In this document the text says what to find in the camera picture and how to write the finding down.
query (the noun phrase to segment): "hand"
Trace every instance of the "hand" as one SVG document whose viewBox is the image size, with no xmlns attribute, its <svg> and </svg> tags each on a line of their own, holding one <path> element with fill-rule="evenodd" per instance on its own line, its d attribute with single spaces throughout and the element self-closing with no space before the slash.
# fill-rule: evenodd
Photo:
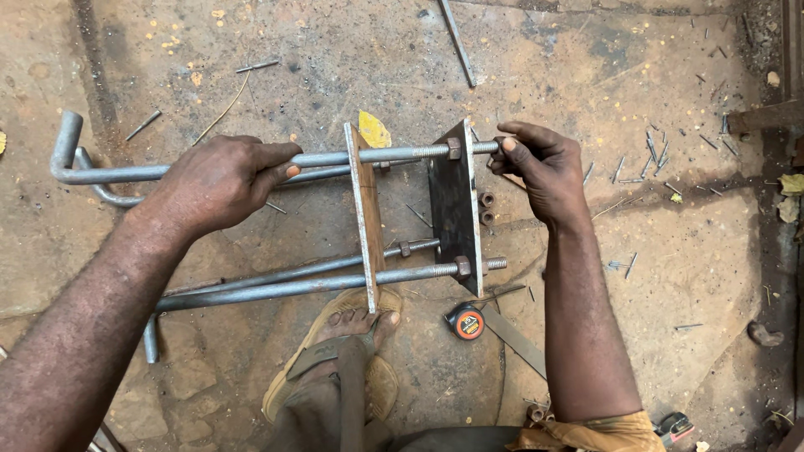
<svg viewBox="0 0 804 452">
<path fill-rule="evenodd" d="M 514 137 L 494 139 L 502 152 L 492 154 L 491 170 L 523 179 L 536 218 L 554 227 L 589 220 L 580 146 L 575 140 L 521 121 L 501 122 L 497 129 Z"/>
<path fill-rule="evenodd" d="M 171 223 L 191 240 L 230 228 L 265 206 L 276 185 L 301 172 L 288 162 L 301 152 L 294 143 L 219 135 L 185 152 L 129 216 Z"/>
</svg>

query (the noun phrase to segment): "tape measure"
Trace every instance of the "tape measure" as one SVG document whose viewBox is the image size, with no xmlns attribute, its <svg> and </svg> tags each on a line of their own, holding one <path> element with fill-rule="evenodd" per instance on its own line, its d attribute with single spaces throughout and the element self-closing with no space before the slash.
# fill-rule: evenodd
<svg viewBox="0 0 804 452">
<path fill-rule="evenodd" d="M 463 302 L 449 314 L 445 315 L 452 332 L 462 340 L 475 340 L 486 329 L 486 320 L 482 312 L 472 306 L 472 302 Z"/>
</svg>

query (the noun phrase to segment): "foot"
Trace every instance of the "foot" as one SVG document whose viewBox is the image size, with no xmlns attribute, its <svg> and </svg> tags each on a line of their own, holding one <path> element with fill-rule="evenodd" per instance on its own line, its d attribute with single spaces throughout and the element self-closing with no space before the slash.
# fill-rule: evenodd
<svg viewBox="0 0 804 452">
<path fill-rule="evenodd" d="M 321 343 L 327 339 L 337 338 L 345 335 L 362 335 L 368 333 L 371 325 L 379 316 L 377 328 L 374 330 L 374 349 L 379 350 L 385 338 L 393 334 L 396 326 L 400 322 L 400 314 L 395 311 L 388 311 L 382 314 L 368 314 L 368 310 L 360 308 L 350 309 L 341 313 L 332 314 L 324 327 L 315 336 L 314 343 Z M 320 376 L 328 376 L 332 372 L 338 371 L 337 360 L 329 360 L 317 364 L 299 379 L 299 386 L 306 382 L 316 380 Z"/>
</svg>

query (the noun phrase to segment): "sandal strap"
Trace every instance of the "sandal strap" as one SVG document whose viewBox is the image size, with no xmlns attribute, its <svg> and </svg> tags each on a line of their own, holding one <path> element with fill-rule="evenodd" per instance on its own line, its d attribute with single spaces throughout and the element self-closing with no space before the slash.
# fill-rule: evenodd
<svg viewBox="0 0 804 452">
<path fill-rule="evenodd" d="M 295 380 L 314 366 L 323 363 L 324 361 L 338 358 L 338 349 L 340 348 L 341 344 L 347 338 L 352 336 L 360 339 L 360 342 L 362 342 L 365 346 L 364 362 L 368 363 L 368 359 L 371 358 L 376 351 L 374 347 L 374 331 L 377 328 L 378 321 L 379 317 L 374 321 L 374 324 L 371 325 L 371 329 L 368 333 L 362 335 L 339 336 L 337 338 L 327 339 L 323 342 L 319 342 L 313 345 L 311 348 L 305 348 L 301 351 L 301 354 L 299 354 L 299 357 L 296 359 L 296 362 L 293 363 L 293 366 L 290 368 L 285 378 L 287 381 Z"/>
</svg>

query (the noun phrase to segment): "fingernail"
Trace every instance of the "fingernail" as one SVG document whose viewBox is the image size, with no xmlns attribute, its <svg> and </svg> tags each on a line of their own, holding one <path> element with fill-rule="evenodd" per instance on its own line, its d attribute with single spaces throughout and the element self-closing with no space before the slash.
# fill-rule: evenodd
<svg viewBox="0 0 804 452">
<path fill-rule="evenodd" d="M 507 137 L 506 139 L 502 140 L 502 148 L 504 150 L 513 150 L 516 147 L 516 140 L 511 137 Z"/>
<path fill-rule="evenodd" d="M 301 172 L 302 172 L 301 168 L 299 168 L 298 166 L 293 165 L 293 166 L 291 166 L 290 168 L 288 168 L 285 171 L 285 174 L 287 174 L 289 178 L 292 178 L 294 176 L 298 176 L 299 173 L 301 173 Z"/>
</svg>

